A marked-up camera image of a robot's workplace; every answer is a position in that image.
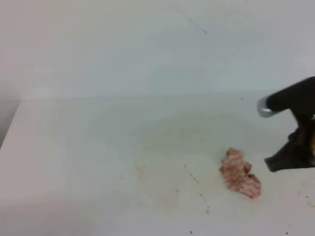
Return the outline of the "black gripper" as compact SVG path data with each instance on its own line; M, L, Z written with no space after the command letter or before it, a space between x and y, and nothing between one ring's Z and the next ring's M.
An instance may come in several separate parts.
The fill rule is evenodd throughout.
M269 171L315 167L315 116L294 114L297 129L273 156L264 159Z

